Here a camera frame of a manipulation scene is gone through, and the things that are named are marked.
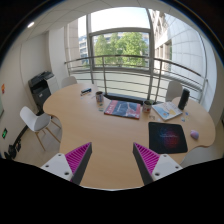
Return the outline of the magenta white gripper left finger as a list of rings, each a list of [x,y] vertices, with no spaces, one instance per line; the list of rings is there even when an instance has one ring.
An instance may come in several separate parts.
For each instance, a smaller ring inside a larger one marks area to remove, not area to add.
[[[92,143],[89,142],[67,154],[57,153],[42,166],[42,169],[79,185],[91,154]]]

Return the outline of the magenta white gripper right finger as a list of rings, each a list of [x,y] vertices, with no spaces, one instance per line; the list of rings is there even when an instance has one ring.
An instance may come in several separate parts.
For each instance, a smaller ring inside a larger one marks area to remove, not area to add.
[[[133,154],[145,185],[182,169],[168,154],[157,154],[138,143],[133,144]]]

